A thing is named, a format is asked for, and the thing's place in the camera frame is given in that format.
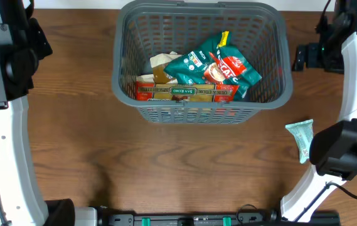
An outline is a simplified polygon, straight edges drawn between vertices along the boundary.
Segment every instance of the basket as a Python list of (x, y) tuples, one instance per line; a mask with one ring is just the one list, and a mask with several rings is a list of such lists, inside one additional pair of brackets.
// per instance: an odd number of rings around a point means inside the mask
[[(232, 45), (262, 76), (243, 102), (136, 100), (136, 77), (150, 57), (188, 53), (226, 30), (232, 32)], [(115, 96), (152, 122), (238, 124), (260, 110), (284, 105), (292, 93), (285, 22), (262, 3), (133, 1), (119, 14), (113, 64)]]

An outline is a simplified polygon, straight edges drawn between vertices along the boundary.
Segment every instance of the wood grain surface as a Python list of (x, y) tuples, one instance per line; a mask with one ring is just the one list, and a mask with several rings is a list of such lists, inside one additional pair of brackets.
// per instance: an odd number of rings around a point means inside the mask
[[(54, 54), (34, 75), (28, 129), (45, 200), (105, 205), (137, 213), (236, 212), (272, 208), (307, 165), (284, 126), (314, 119), (314, 132), (336, 122), (343, 76), (308, 69), (292, 74), (288, 103), (234, 126), (145, 121), (111, 91), (114, 10), (36, 10)], [(291, 57), (317, 40), (319, 13), (283, 12)], [(346, 184), (357, 193), (357, 177)], [(357, 225), (357, 201), (335, 191), (320, 210)]]

